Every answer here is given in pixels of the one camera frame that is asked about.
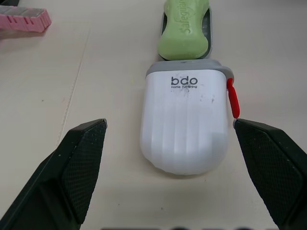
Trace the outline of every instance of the white table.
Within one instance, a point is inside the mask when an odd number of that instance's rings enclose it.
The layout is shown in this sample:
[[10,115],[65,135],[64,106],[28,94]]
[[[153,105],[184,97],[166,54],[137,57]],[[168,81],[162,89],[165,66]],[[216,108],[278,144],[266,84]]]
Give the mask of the white table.
[[[177,177],[141,154],[145,73],[157,59],[164,0],[22,0],[47,8],[45,34],[0,32],[0,217],[74,126],[106,118],[100,175],[82,230],[275,225],[253,186],[229,116],[214,171]],[[241,118],[307,150],[307,1],[212,0],[211,58],[230,67]]]

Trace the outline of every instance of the soap bar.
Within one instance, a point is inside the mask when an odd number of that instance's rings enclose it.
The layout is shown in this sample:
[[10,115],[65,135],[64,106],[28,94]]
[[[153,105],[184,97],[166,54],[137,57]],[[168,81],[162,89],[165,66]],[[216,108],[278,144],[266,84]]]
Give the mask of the soap bar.
[[202,20],[209,0],[167,0],[167,25],[159,44],[160,56],[167,60],[197,59],[208,50]]

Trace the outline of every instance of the red tab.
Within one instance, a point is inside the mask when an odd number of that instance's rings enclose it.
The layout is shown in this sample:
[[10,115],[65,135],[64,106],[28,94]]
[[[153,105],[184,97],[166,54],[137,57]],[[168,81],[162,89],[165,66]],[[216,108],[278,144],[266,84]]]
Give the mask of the red tab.
[[232,115],[234,116],[235,119],[237,119],[240,116],[240,106],[239,106],[238,97],[236,96],[236,90],[234,89],[232,84],[233,84],[233,79],[232,78],[228,79],[227,89],[228,89],[228,96],[231,105]]

